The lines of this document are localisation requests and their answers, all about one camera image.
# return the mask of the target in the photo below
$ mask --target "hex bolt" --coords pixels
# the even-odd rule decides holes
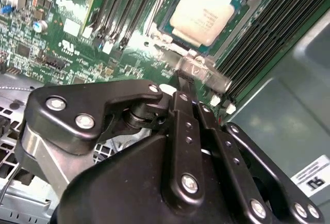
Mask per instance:
[[[308,205],[308,210],[312,216],[314,216],[316,219],[320,218],[320,214],[317,212],[317,210],[312,206]]]
[[[63,99],[50,98],[50,99],[47,99],[46,106],[51,110],[61,111],[61,110],[64,110],[67,105]]]
[[[194,194],[198,191],[197,182],[192,176],[184,174],[181,178],[181,182],[187,192]]]
[[[303,218],[307,218],[307,212],[304,210],[304,208],[299,204],[299,203],[295,203],[294,204],[295,210],[297,211],[297,213],[303,217]]]
[[[95,122],[94,119],[86,114],[81,114],[76,117],[76,124],[78,127],[88,130],[94,127]]]
[[[259,201],[253,199],[251,201],[251,207],[257,216],[259,216],[262,219],[266,218],[266,210]]]

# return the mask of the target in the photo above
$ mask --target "cable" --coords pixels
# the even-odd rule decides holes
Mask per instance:
[[[32,89],[29,88],[12,87],[12,86],[0,86],[0,90],[33,91]]]
[[[0,191],[0,205],[2,204],[2,201],[5,197],[6,191],[13,180],[13,178],[16,176],[16,174],[21,170],[22,166],[20,164],[17,165],[16,169],[12,172],[11,176],[9,177],[7,183],[4,185],[2,190]]]

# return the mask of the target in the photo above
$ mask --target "gray metal panel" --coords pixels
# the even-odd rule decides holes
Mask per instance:
[[[228,119],[241,126],[289,177],[323,154],[330,157],[329,41],[330,11]],[[330,223],[330,187],[311,199]]]

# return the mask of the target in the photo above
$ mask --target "microchip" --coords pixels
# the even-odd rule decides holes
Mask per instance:
[[[44,12],[42,10],[35,10],[34,14],[33,14],[33,17],[36,20],[43,20],[44,19]]]
[[[51,8],[51,5],[52,5],[52,1],[51,0],[46,0],[43,7],[49,10]]]
[[[43,6],[45,4],[45,0],[38,0],[38,6]]]
[[[106,76],[110,76],[112,73],[113,73],[113,69],[111,69],[111,68],[105,68],[104,69],[104,74]]]
[[[29,58],[30,48],[20,43],[17,47],[17,53],[21,56]]]
[[[73,83],[74,85],[76,85],[76,84],[83,84],[83,83],[85,83],[85,80],[82,79],[82,78],[74,77],[72,83]]]

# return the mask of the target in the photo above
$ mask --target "motherboard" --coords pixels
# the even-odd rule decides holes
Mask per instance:
[[[280,21],[275,28],[265,21],[275,16],[281,1],[1,0],[0,73],[24,74],[55,85],[141,78],[167,84],[175,71],[182,70],[195,79],[201,101],[231,114],[236,98],[242,98],[239,93],[277,53],[284,54],[284,46],[289,49],[281,40],[282,47],[267,60],[260,53],[269,49],[260,47],[261,42],[256,59],[239,61],[243,55],[234,54],[249,41],[256,25],[253,34],[281,38]],[[321,5],[317,17],[329,7],[326,0],[311,0],[309,5],[286,0],[281,11],[297,13],[288,6],[297,1],[310,9],[301,25]],[[297,40],[303,34],[297,35],[298,28],[287,36],[292,45],[292,37]],[[231,91],[233,86],[240,91]]]

